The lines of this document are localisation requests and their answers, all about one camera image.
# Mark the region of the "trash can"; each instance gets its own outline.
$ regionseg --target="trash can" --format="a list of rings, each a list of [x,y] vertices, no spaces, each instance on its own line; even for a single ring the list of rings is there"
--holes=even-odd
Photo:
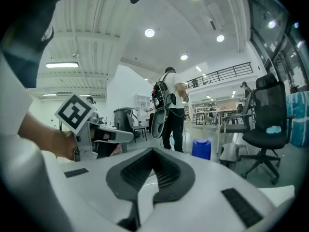
[[[192,146],[192,156],[210,160],[211,142],[207,139],[194,139]]]

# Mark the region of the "backpack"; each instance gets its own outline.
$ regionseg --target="backpack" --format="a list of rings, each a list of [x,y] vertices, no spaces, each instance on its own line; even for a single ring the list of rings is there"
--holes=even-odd
[[[168,109],[171,103],[176,105],[176,96],[173,93],[170,93],[164,82],[168,74],[169,73],[165,75],[162,81],[157,81],[154,85],[151,96],[156,110],[160,108]]]

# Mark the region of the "ribbed black rubber pad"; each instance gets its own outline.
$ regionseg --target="ribbed black rubber pad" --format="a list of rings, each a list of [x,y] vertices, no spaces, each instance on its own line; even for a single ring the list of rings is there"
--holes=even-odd
[[[74,176],[85,174],[87,172],[89,172],[89,171],[86,168],[81,168],[81,169],[76,169],[76,170],[73,170],[73,171],[65,172],[64,175],[67,178],[71,178],[71,177],[74,177]]]
[[[247,228],[263,217],[234,188],[221,191]]]

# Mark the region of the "black metal railing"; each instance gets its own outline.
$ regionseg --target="black metal railing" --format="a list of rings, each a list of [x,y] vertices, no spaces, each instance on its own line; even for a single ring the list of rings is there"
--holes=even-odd
[[[185,89],[192,89],[203,85],[223,81],[236,76],[242,76],[253,73],[251,62],[231,66],[216,72],[205,74],[183,83]]]

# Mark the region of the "white t-shirt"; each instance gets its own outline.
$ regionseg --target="white t-shirt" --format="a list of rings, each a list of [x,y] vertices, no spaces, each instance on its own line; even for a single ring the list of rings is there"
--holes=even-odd
[[[163,80],[163,78],[165,77],[166,74],[164,74],[161,78],[160,81]],[[169,108],[184,108],[183,106],[183,99],[179,96],[177,89],[176,89],[176,84],[177,83],[182,83],[182,81],[180,80],[180,77],[178,76],[177,73],[169,73],[167,75],[167,77],[164,80],[164,83],[166,84],[166,86],[169,89],[169,92],[171,94],[175,94],[176,96],[176,105],[174,105],[173,103],[170,104]]]

